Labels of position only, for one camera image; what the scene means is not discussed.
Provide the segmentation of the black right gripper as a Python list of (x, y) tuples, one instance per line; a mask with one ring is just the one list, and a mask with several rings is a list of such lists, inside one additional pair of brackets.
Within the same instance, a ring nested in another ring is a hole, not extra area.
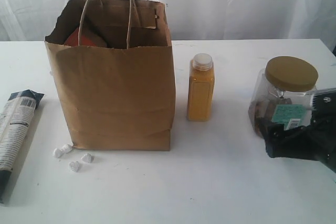
[(310, 125), (284, 130), (283, 124), (264, 119), (266, 153), (319, 161), (335, 172), (335, 114), (313, 112)]

